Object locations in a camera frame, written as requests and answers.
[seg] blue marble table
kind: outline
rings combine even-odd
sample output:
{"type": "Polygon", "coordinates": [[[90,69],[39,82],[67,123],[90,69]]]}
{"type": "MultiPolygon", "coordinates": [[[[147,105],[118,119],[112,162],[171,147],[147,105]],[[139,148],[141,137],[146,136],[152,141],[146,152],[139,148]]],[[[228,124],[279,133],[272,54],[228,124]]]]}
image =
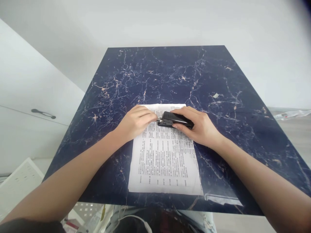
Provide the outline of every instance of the blue marble table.
{"type": "MultiPolygon", "coordinates": [[[[225,46],[108,48],[45,179],[116,128],[133,106],[155,103],[207,112],[222,134],[311,196],[310,169],[225,46]]],[[[128,192],[131,141],[99,169],[80,201],[262,215],[218,154],[199,144],[195,150],[205,197],[128,192]],[[207,195],[239,199],[243,207],[207,195]]]]}

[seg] white basket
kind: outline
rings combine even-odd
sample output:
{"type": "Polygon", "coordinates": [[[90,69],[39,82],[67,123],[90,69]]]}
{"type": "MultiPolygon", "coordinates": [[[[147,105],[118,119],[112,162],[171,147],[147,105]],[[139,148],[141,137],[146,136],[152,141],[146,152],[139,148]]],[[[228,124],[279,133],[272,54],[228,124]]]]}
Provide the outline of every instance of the white basket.
{"type": "Polygon", "coordinates": [[[38,187],[44,174],[27,158],[0,185],[0,222],[32,190],[38,187]]]}

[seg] cabinet handle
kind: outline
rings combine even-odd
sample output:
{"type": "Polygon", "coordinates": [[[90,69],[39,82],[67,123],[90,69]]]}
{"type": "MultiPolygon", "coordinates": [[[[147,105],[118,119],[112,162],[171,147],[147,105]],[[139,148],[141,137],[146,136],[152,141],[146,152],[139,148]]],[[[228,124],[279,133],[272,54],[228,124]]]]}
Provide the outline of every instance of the cabinet handle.
{"type": "Polygon", "coordinates": [[[31,112],[40,113],[40,114],[45,115],[45,116],[47,116],[47,117],[50,117],[50,118],[52,118],[52,119],[55,119],[55,118],[56,118],[56,116],[53,116],[52,114],[45,113],[45,112],[41,112],[41,111],[39,111],[39,110],[37,110],[37,109],[32,109],[31,112]]]}

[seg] plastic packaging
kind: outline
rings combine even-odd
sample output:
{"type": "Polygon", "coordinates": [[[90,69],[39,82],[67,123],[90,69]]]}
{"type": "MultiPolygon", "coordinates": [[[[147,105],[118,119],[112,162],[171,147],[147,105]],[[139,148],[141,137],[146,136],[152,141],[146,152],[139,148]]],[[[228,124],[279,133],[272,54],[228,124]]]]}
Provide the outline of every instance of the plastic packaging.
{"type": "Polygon", "coordinates": [[[273,116],[276,120],[289,120],[296,117],[305,117],[311,113],[311,110],[290,111],[273,116]]]}

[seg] white cabinet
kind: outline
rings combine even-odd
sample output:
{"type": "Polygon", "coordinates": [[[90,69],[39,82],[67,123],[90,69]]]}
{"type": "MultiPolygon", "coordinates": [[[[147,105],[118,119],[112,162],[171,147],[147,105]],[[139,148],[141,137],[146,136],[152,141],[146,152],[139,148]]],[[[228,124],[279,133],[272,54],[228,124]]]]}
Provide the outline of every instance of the white cabinet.
{"type": "Polygon", "coordinates": [[[0,20],[1,106],[68,126],[83,96],[80,88],[0,20]]]}
{"type": "Polygon", "coordinates": [[[0,106],[0,174],[26,158],[53,158],[68,126],[0,106]]]}

